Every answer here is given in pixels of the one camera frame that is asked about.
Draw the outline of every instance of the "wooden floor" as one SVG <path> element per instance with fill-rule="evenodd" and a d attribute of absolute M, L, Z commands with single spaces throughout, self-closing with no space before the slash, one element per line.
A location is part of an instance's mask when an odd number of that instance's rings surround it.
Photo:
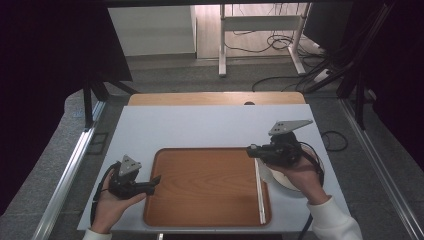
<path fill-rule="evenodd" d="M 268 16 L 268 15 L 300 15 L 305 3 L 290 4 L 228 4 L 225 6 L 226 16 Z M 217 58 L 220 40 L 220 6 L 200 5 L 195 7 L 197 18 L 197 58 Z M 293 31 L 261 31 L 261 32 L 226 32 L 225 43 L 228 47 L 245 49 L 234 50 L 227 48 L 227 57 L 263 57 L 288 55 L 287 49 L 275 50 L 269 47 L 268 38 L 272 35 L 292 37 Z M 311 48 L 313 42 L 302 37 L 301 45 Z"/>

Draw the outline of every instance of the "white metal desk frame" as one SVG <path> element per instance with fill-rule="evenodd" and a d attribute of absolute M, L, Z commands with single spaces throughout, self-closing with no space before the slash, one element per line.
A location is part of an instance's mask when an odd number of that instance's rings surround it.
<path fill-rule="evenodd" d="M 226 47 L 225 32 L 228 31 L 295 31 L 293 43 L 288 47 L 290 56 L 293 60 L 299 75 L 306 74 L 302 62 L 297 54 L 300 37 L 305 26 L 310 3 L 306 4 L 305 10 L 301 15 L 285 16 L 225 16 L 225 4 L 221 4 L 221 39 L 219 46 L 219 76 L 227 75 L 226 69 Z"/>

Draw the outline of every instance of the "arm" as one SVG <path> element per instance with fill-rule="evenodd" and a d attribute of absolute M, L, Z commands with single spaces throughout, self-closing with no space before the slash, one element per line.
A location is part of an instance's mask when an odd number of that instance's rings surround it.
<path fill-rule="evenodd" d="M 360 240 L 361 230 L 358 223 L 343 213 L 334 198 L 328 196 L 319 183 L 318 174 L 312 164 L 301 158 L 297 165 L 290 169 L 267 165 L 280 171 L 308 199 L 307 207 L 313 217 L 312 230 L 322 240 Z"/>
<path fill-rule="evenodd" d="M 111 170 L 103 183 L 103 192 L 100 195 L 96 208 L 96 216 L 93 225 L 87 229 L 83 240 L 110 240 L 112 234 L 110 229 L 118 222 L 124 211 L 130 206 L 146 198 L 145 193 L 138 194 L 128 200 L 119 200 L 108 190 L 109 181 L 112 176 Z"/>

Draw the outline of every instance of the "person's left hand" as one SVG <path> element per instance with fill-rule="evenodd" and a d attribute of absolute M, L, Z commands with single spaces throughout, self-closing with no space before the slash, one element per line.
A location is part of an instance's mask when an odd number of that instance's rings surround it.
<path fill-rule="evenodd" d="M 94 217 L 91 231 L 108 234 L 112 226 L 118 222 L 124 211 L 141 200 L 146 198 L 145 193 L 140 193 L 130 199 L 120 200 L 118 197 L 105 190 L 109 188 L 109 181 L 112 177 L 113 169 L 109 172 L 103 182 L 102 193 L 97 203 L 96 216 Z"/>

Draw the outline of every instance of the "white wall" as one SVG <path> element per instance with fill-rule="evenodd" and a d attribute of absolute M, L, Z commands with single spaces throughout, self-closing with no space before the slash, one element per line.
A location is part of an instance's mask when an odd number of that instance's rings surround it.
<path fill-rule="evenodd" d="M 109 14 L 125 56 L 195 52 L 194 7 L 110 8 Z"/>

